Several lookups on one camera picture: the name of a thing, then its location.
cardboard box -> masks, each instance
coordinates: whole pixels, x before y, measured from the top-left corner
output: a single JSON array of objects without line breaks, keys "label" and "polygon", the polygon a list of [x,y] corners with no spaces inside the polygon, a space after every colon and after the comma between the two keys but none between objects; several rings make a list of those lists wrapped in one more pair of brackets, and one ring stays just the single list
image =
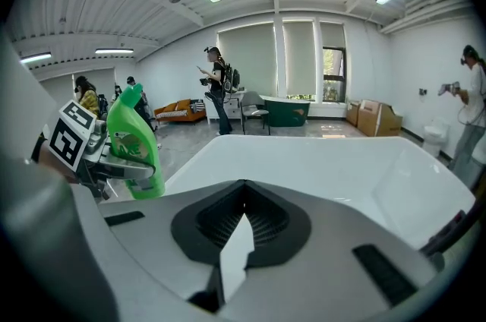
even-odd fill
[{"label": "cardboard box", "polygon": [[353,126],[356,126],[358,124],[358,112],[360,103],[361,102],[354,100],[348,103],[348,109],[346,111],[346,121]]},{"label": "cardboard box", "polygon": [[369,137],[398,136],[402,117],[392,106],[373,100],[364,100],[358,112],[358,129]]}]

floor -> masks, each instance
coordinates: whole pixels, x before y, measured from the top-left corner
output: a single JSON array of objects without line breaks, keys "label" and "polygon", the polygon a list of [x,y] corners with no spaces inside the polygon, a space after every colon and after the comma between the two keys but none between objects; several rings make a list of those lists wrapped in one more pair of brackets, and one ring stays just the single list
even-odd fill
[{"label": "floor", "polygon": [[[233,134],[243,134],[239,120],[232,121]],[[160,144],[159,159],[162,166],[164,179],[167,181],[174,175],[192,156],[203,149],[216,137],[218,122],[213,120],[211,125],[203,119],[196,124],[187,122],[161,123],[156,131],[157,143]],[[267,135],[268,130],[262,129],[261,120],[251,119],[245,122],[247,135]],[[271,128],[273,136],[283,137],[364,137],[357,128],[346,121],[334,120],[308,120],[299,128]],[[417,145],[420,141],[402,132],[402,136],[408,138]],[[130,200],[131,195],[124,182],[111,180],[106,190],[111,197],[103,203]]]}]

toilet cleaner bottle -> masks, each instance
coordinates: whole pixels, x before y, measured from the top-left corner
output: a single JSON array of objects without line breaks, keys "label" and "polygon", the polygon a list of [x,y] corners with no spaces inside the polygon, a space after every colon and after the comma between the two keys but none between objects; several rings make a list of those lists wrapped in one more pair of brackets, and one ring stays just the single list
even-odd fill
[{"label": "toilet cleaner bottle", "polygon": [[156,138],[147,123],[134,110],[141,98],[142,85],[128,86],[109,110],[106,126],[112,140],[112,153],[152,166],[154,174],[144,180],[127,180],[134,199],[161,197],[166,191],[160,167]]}]

gray chair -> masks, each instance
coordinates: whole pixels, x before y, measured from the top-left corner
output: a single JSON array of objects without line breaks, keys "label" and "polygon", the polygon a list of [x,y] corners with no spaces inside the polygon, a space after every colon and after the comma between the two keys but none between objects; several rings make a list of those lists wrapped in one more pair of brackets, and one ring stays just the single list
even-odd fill
[{"label": "gray chair", "polygon": [[245,117],[258,117],[261,116],[261,119],[264,123],[263,129],[265,129],[265,118],[264,115],[267,116],[268,121],[268,135],[270,136],[270,113],[266,109],[259,109],[257,106],[265,107],[265,101],[261,99],[261,97],[255,93],[254,91],[248,91],[244,94],[244,96],[240,100],[240,113],[241,113],[241,127],[243,128],[243,134],[245,132]]}]

bottle cap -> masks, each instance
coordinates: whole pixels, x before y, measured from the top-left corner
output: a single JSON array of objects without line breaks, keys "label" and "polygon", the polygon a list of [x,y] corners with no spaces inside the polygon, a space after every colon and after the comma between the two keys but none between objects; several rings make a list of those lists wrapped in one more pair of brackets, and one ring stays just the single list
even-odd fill
[{"label": "bottle cap", "polygon": [[142,89],[143,87],[140,83],[134,86],[127,86],[123,93],[120,94],[120,101],[133,109],[142,97]]}]

